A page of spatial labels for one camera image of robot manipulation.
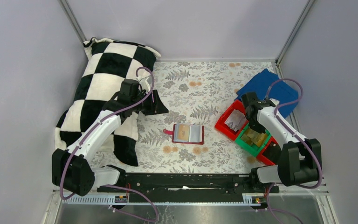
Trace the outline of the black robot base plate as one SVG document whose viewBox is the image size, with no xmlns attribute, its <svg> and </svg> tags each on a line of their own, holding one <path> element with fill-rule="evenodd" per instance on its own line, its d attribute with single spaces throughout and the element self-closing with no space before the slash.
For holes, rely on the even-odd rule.
<svg viewBox="0 0 358 224">
<path fill-rule="evenodd" d="M 247 174 L 127 173 L 119 187 L 137 190 L 153 203 L 243 203 L 247 196 L 264 196 L 269 188 Z"/>
</svg>

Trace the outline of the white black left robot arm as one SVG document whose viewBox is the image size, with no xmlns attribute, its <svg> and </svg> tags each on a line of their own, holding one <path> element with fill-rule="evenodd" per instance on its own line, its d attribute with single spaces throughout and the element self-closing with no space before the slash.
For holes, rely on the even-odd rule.
<svg viewBox="0 0 358 224">
<path fill-rule="evenodd" d="M 52 182 L 60 188 L 63 200 L 73 195 L 85 196 L 92 189 L 115 185 L 120 177 L 117 168 L 91 168 L 89 162 L 105 140 L 133 113 L 144 115 L 167 113 L 168 109 L 154 89 L 154 78 L 141 81 L 125 79 L 120 91 L 105 103 L 86 132 L 66 150 L 52 155 Z"/>
</svg>

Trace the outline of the red leather card holder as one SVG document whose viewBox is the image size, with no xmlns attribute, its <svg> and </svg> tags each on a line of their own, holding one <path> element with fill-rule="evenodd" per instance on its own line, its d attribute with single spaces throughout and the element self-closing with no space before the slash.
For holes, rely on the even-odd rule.
<svg viewBox="0 0 358 224">
<path fill-rule="evenodd" d="M 172 130 L 163 130 L 164 134 L 171 136 L 173 143 L 204 144 L 205 127 L 203 125 L 174 124 Z"/>
</svg>

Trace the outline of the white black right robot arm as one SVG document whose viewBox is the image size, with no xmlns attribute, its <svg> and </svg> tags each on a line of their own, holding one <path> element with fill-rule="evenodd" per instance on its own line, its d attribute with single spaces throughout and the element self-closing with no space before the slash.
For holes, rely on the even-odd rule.
<svg viewBox="0 0 358 224">
<path fill-rule="evenodd" d="M 252 177 L 258 183 L 280 183 L 284 186 L 318 188 L 323 180 L 321 144 L 298 132 L 280 114 L 278 100 L 259 99 L 256 92 L 241 97 L 249 127 L 258 133 L 268 131 L 281 149 L 273 166 L 254 168 Z"/>
</svg>

